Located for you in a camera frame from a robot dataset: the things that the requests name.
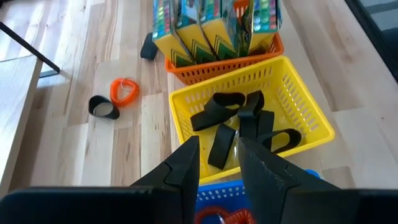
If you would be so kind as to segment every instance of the yellow basket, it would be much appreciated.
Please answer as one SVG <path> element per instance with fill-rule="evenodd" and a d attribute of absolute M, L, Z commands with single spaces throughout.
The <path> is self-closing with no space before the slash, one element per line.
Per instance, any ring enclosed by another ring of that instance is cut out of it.
<path fill-rule="evenodd" d="M 199 135 L 201 184 L 236 174 L 241 169 L 237 159 L 232 158 L 236 156 L 236 151 L 229 154 L 224 170 L 207 164 L 217 126 L 193 132 L 190 117 L 203 111 L 203 105 L 216 92 L 241 92 L 247 95 L 257 90 L 264 94 L 264 110 L 275 112 L 274 130 L 295 128 L 302 133 L 301 143 L 294 149 L 281 152 L 279 156 L 291 156 L 331 141 L 335 137 L 335 132 L 322 110 L 285 56 L 265 60 L 182 88 L 170 95 L 170 107 L 180 143 L 192 135 Z M 237 129 L 239 121 L 234 116 L 225 123 Z M 287 135 L 274 137 L 272 149 L 283 146 L 287 141 Z"/>

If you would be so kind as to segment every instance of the orange basket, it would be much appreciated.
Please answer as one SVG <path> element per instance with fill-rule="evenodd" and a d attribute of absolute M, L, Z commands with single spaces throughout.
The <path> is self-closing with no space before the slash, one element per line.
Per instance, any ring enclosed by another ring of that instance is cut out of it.
<path fill-rule="evenodd" d="M 240 18 L 249 6 L 248 0 L 236 1 L 234 8 L 236 14 Z M 227 72 L 232 72 L 239 68 L 252 65 L 263 60 L 267 60 L 284 53 L 284 46 L 279 34 L 276 33 L 272 40 L 268 51 L 262 55 L 241 57 L 231 60 L 223 60 L 218 62 L 204 63 L 201 65 L 192 65 L 187 67 L 175 68 L 170 60 L 165 59 L 166 71 L 173 73 L 181 82 L 186 85 L 192 85 L 205 81 L 209 78 L 214 78 Z"/>

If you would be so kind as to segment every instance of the light wood surface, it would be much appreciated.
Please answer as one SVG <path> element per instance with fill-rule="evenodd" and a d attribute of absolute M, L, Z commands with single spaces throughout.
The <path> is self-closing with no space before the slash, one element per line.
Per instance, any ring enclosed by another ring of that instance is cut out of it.
<path fill-rule="evenodd" d="M 0 197 L 9 190 L 41 68 L 35 56 L 0 62 Z"/>
<path fill-rule="evenodd" d="M 398 187 L 397 84 L 344 0 L 284 0 L 282 12 L 285 55 L 336 131 L 333 142 L 288 160 L 344 188 Z M 178 147 L 167 96 L 183 84 L 162 54 L 139 58 L 152 1 L 10 2 L 0 19 L 63 69 L 39 80 L 13 189 L 129 185 Z M 0 49 L 0 60 L 24 54 L 1 34 Z M 109 96 L 117 77 L 135 79 L 139 99 L 117 121 L 89 116 L 88 99 Z"/>

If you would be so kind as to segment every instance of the yellow crayon box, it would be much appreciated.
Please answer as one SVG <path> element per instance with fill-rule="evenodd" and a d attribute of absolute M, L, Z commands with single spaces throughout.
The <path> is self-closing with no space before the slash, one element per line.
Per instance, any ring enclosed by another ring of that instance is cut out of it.
<path fill-rule="evenodd" d="M 280 0 L 250 0 L 242 16 L 243 49 L 246 55 L 263 54 L 271 46 L 275 33 L 282 25 Z"/>
<path fill-rule="evenodd" d="M 154 0 L 152 41 L 174 67 L 194 65 L 196 63 L 191 53 L 175 31 L 173 1 Z"/>
<path fill-rule="evenodd" d="M 233 0 L 203 0 L 200 24 L 220 60 L 239 57 L 238 17 Z"/>
<path fill-rule="evenodd" d="M 217 61 L 214 50 L 200 27 L 199 2 L 199 0 L 179 0 L 176 25 L 177 34 L 197 64 Z"/>

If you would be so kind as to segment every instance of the blue basket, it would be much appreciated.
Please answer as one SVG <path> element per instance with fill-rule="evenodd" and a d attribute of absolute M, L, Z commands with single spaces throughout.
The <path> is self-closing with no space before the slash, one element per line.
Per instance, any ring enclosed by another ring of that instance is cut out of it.
<path fill-rule="evenodd" d="M 314 170 L 307 169 L 306 171 L 320 178 Z M 242 208 L 251 210 L 251 205 L 244 191 L 243 181 L 235 180 L 220 184 L 199 186 L 195 212 L 199 212 L 209 206 L 219 206 L 229 212 L 235 212 Z M 204 218 L 202 223 L 220 223 L 220 220 L 216 216 L 211 216 Z"/>

